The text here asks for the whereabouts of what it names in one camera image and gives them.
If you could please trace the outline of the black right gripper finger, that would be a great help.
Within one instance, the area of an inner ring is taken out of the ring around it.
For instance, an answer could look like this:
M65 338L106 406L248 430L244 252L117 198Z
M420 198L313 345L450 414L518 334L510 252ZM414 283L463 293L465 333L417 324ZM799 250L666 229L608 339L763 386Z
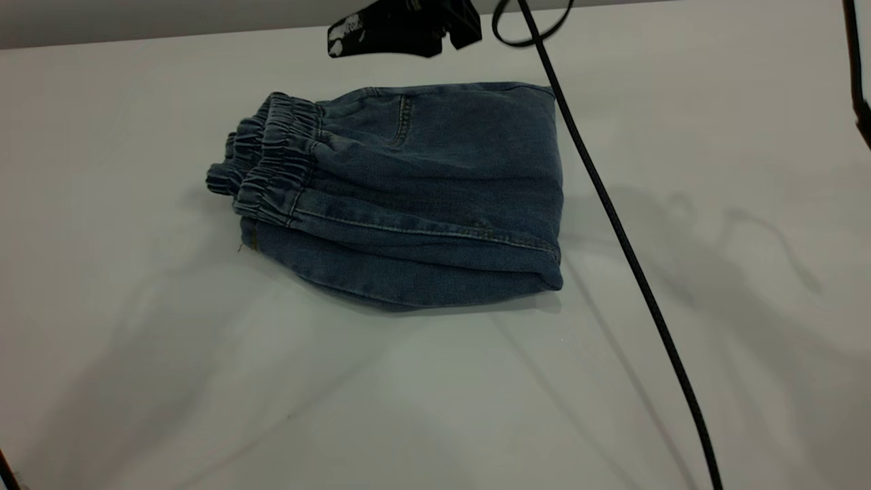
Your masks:
M444 36L410 2L376 1L329 27L327 53L334 59L364 54L433 58L442 53Z

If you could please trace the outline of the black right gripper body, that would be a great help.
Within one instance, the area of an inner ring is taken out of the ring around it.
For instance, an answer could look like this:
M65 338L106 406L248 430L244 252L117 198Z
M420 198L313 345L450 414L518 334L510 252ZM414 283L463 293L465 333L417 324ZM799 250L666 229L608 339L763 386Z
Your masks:
M418 22L438 37L448 36L455 50L482 40L481 18L471 1L408 1Z

